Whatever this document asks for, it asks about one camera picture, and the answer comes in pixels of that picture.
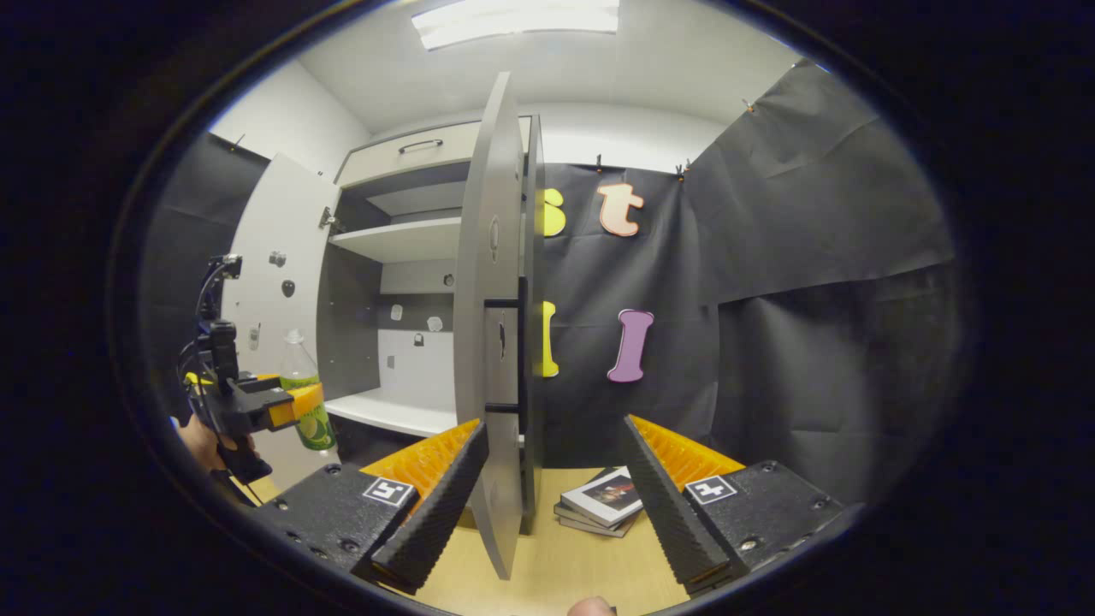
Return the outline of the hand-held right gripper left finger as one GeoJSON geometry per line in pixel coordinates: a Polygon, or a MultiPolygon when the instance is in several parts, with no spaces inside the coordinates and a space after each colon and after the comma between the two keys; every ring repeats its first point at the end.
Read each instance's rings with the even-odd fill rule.
{"type": "Polygon", "coordinates": [[[325,465],[260,505],[257,519],[328,568],[415,594],[488,452],[488,429],[473,418],[364,467],[325,465]]]}

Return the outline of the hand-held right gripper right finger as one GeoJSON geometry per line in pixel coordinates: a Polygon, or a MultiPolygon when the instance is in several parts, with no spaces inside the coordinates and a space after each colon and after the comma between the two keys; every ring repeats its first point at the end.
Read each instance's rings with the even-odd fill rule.
{"type": "Polygon", "coordinates": [[[765,571],[861,516],[775,460],[744,465],[638,416],[624,460],[676,580],[689,596],[765,571]]]}

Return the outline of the clear green-label bottle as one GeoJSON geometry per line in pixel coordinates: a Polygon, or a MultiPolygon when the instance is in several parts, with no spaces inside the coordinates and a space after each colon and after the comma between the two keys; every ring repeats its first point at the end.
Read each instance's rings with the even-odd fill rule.
{"type": "MultiPolygon", "coordinates": [[[[316,362],[306,351],[306,336],[300,330],[288,330],[284,338],[286,346],[283,355],[279,382],[285,390],[306,388],[320,383],[316,362]]],[[[304,416],[296,425],[296,433],[309,451],[328,460],[337,452],[337,440],[333,426],[328,421],[323,394],[318,394],[314,402],[306,405],[304,416]]]]}

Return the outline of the grey cabinet door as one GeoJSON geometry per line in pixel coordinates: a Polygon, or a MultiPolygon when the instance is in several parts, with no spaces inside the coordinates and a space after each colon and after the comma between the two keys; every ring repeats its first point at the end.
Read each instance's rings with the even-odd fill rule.
{"type": "Polygon", "coordinates": [[[316,356],[318,284],[328,245],[328,230],[318,223],[339,198],[338,186],[283,153],[262,173],[230,248],[242,257],[241,274],[226,281],[222,294],[242,370],[281,374],[291,330],[316,356]]]}
{"type": "Polygon", "coordinates": [[[456,412],[488,429],[488,460],[470,507],[482,545],[502,580],[512,578],[518,539],[535,522],[543,467],[543,412],[537,386],[543,374],[543,291],[539,264],[545,222],[542,127],[519,112],[512,75],[500,73],[482,125],[465,191],[453,295],[456,412]],[[525,415],[486,412],[482,303],[517,295],[528,283],[525,312],[525,415]]]}

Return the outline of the grey cabinet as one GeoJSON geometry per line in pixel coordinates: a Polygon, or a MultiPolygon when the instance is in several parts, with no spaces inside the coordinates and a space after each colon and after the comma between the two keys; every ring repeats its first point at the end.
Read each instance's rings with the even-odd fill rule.
{"type": "Polygon", "coordinates": [[[328,239],[318,359],[341,432],[428,437],[456,412],[453,295],[466,181],[341,191],[355,219],[328,239]]]}

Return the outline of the grey cabinet drawer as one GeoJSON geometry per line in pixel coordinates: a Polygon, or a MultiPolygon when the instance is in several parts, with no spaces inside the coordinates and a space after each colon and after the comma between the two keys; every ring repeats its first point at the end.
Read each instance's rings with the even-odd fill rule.
{"type": "Polygon", "coordinates": [[[480,121],[466,121],[428,127],[351,149],[341,165],[336,186],[344,191],[365,186],[367,191],[380,194],[400,187],[466,181],[476,155],[481,125],[480,121]],[[430,138],[443,139],[443,146],[399,155],[400,146],[430,138]]]}

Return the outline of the grey book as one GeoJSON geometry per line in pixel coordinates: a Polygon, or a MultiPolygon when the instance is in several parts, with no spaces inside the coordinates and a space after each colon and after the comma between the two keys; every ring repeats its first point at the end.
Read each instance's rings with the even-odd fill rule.
{"type": "Polygon", "coordinates": [[[623,521],[618,522],[616,524],[606,526],[592,521],[591,518],[583,516],[583,514],[574,510],[574,508],[563,503],[562,500],[553,507],[553,512],[556,516],[558,516],[560,525],[581,530],[585,531],[585,533],[615,538],[624,537],[630,527],[634,525],[635,521],[639,516],[638,513],[635,513],[623,519],[623,521]]]}

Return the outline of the black backdrop cloth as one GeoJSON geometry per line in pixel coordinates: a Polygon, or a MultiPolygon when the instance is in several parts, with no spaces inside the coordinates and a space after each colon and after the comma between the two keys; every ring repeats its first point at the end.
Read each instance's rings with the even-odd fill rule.
{"type": "MultiPolygon", "coordinates": [[[[683,173],[541,144],[542,470],[621,465],[629,416],[846,504],[918,460],[961,345],[956,249],[940,191],[856,90],[798,59],[683,173]]],[[[161,204],[142,246],[149,382],[180,421],[178,357],[234,235],[161,204]]]]}

